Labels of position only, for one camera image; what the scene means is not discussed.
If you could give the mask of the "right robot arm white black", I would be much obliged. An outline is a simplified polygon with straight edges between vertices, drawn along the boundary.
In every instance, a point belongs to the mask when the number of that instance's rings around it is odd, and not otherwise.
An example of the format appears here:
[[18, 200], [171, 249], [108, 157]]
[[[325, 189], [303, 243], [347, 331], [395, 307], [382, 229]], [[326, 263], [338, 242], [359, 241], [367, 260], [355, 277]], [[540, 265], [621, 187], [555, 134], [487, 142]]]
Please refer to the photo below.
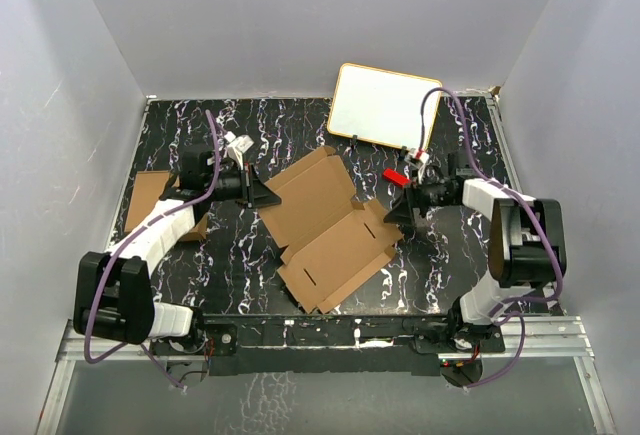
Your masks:
[[416, 334], [460, 352], [478, 351], [483, 341], [497, 334], [510, 306], [533, 303], [534, 291], [563, 282], [566, 247], [561, 206], [479, 175], [460, 153], [449, 155], [445, 171], [429, 164], [422, 151], [411, 151], [405, 159], [410, 175], [391, 168], [383, 172], [384, 180], [401, 190], [385, 222], [416, 226], [435, 208], [465, 206], [490, 223], [485, 274], [453, 303], [445, 321]]

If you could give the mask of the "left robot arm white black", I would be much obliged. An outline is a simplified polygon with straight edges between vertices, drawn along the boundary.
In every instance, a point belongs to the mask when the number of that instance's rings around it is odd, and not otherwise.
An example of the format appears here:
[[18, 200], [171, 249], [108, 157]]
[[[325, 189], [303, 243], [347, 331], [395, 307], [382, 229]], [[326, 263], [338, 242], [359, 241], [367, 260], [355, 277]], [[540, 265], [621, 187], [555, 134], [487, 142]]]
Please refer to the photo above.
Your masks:
[[119, 345], [172, 340], [194, 354], [206, 342], [201, 314], [189, 306], [157, 302], [151, 276], [160, 261], [209, 212], [215, 202], [234, 201], [249, 209], [280, 204], [255, 168], [223, 160], [206, 148], [188, 150], [166, 183], [151, 213], [107, 251], [88, 252], [79, 262], [73, 328]]

